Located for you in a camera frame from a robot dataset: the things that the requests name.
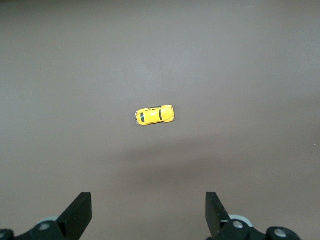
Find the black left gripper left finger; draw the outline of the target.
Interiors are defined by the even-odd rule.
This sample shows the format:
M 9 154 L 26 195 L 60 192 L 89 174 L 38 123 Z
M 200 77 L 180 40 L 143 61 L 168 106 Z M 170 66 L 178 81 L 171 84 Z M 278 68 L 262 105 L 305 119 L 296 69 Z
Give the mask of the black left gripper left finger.
M 2 240 L 79 240 L 92 220 L 92 195 L 82 192 L 56 220 L 46 220 L 31 230 L 15 236 L 2 229 Z

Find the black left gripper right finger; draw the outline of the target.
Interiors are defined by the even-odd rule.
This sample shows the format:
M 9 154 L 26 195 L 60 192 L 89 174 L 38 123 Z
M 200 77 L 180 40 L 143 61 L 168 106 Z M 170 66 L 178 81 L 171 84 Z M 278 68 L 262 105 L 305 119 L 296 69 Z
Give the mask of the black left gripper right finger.
M 245 217 L 229 215 L 217 193 L 205 196 L 205 219 L 211 234 L 210 240 L 298 240 L 292 230 L 273 226 L 265 233 L 256 230 Z

